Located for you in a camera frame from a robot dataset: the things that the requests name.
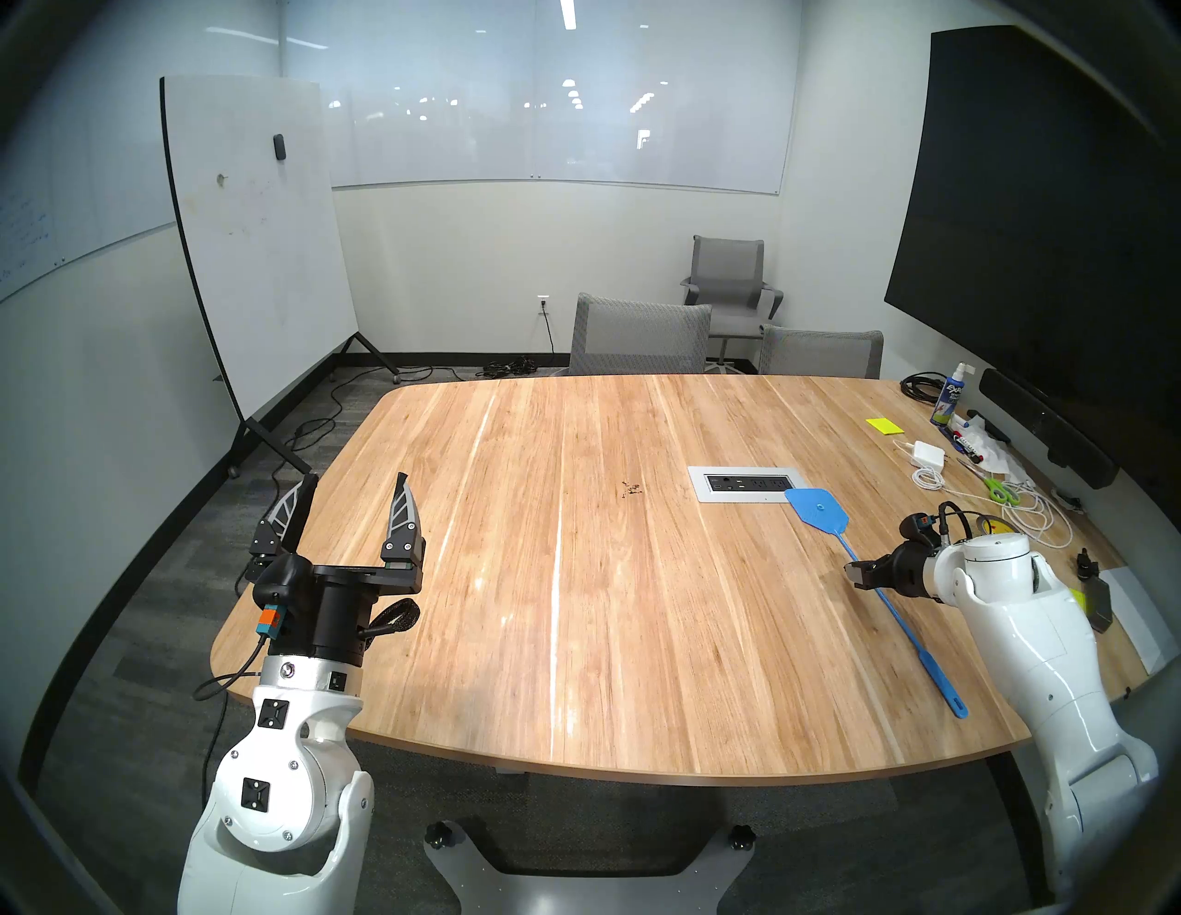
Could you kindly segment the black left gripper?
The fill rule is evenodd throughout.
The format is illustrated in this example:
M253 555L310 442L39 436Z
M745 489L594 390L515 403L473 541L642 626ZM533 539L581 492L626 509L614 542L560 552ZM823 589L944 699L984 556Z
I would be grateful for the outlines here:
M420 608L425 540L418 506L399 471L381 542L381 567L278 563L276 607L282 621L278 655L361 665L373 640L413 628ZM252 558L296 553L317 494L319 475L305 473L255 529Z

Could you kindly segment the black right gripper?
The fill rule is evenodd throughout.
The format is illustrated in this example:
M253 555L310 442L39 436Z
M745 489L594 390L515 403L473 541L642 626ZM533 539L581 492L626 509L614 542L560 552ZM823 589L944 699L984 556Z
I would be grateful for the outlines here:
M852 558L843 569L855 588L890 590L907 597L938 601L938 587L932 584L937 558L938 548L905 542L887 556Z

